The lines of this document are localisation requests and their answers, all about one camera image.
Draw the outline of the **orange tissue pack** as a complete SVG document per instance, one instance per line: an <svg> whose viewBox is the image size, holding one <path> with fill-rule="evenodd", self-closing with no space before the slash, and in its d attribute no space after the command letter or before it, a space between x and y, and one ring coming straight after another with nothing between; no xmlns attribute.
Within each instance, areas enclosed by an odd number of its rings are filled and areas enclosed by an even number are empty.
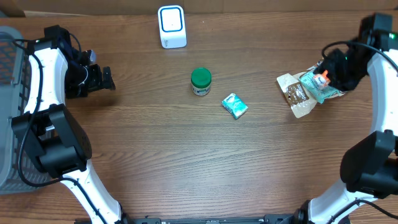
<svg viewBox="0 0 398 224"><path fill-rule="evenodd" d="M312 82L318 90L323 90L329 85L330 79L327 75L328 70L325 70L323 73L315 74L313 76Z"/></svg>

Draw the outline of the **teal wet wipes pack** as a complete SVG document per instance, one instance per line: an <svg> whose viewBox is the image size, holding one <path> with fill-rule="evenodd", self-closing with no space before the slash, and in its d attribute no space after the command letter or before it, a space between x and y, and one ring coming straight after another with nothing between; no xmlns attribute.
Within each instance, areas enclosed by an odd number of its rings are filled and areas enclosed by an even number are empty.
<svg viewBox="0 0 398 224"><path fill-rule="evenodd" d="M322 104L326 99L332 99L343 95L341 91L330 85L323 90L318 90L312 82L312 78L315 75L313 71L314 69L305 72L303 75L299 76L298 79L319 103Z"/></svg>

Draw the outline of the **clear beige snack bag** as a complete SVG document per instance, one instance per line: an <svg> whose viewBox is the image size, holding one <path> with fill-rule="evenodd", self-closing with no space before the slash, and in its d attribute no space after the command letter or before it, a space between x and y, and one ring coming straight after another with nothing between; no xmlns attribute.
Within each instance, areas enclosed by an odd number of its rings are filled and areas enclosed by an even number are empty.
<svg viewBox="0 0 398 224"><path fill-rule="evenodd" d="M285 99L287 100L290 109L296 118L301 118L311 112L312 109L319 103L314 96L301 84L299 76L305 72L316 69L322 62L319 61L316 65L308 68L304 72L291 75L286 73L277 77L277 82L282 90Z"/></svg>

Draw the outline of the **green lid white jar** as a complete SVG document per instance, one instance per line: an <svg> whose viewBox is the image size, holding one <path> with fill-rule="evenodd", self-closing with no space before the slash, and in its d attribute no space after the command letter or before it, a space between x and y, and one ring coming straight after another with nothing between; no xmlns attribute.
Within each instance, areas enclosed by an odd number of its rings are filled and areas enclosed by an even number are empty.
<svg viewBox="0 0 398 224"><path fill-rule="evenodd" d="M212 82L211 72L204 67L196 68L191 74L191 85L194 94L205 96L210 92Z"/></svg>

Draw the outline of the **teal tissue pack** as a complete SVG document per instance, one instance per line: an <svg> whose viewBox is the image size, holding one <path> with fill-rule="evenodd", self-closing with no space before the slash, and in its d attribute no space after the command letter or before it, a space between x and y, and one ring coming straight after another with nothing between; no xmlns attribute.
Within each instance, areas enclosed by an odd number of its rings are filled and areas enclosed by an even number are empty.
<svg viewBox="0 0 398 224"><path fill-rule="evenodd" d="M231 113L234 119L239 119L248 110L248 106L235 93L228 95L221 105Z"/></svg>

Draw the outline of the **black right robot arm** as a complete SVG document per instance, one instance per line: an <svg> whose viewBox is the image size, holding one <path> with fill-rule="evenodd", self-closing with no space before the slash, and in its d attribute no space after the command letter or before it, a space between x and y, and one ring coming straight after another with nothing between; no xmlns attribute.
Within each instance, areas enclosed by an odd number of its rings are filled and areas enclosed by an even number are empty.
<svg viewBox="0 0 398 224"><path fill-rule="evenodd" d="M340 179L321 196L306 201L283 223L349 223L349 215L367 204L396 218L374 204L397 194L397 33L392 16L374 13L362 19L358 36L342 42L347 51L323 54L314 68L317 87L354 90L369 76L373 121L369 135L344 154Z"/></svg>

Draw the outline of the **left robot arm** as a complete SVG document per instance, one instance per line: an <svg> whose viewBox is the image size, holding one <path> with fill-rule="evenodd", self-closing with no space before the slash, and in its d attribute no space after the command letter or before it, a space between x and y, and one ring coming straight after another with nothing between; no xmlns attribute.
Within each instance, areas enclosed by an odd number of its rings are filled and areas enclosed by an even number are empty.
<svg viewBox="0 0 398 224"><path fill-rule="evenodd" d="M93 50L75 49L75 39L55 25L46 27L41 39L13 41L29 56L31 67L27 105L11 123L21 143L17 171L31 187L66 186L91 223L127 223L121 204L109 194L93 167L87 134L65 105L67 99L116 88L111 69L95 63Z"/></svg>

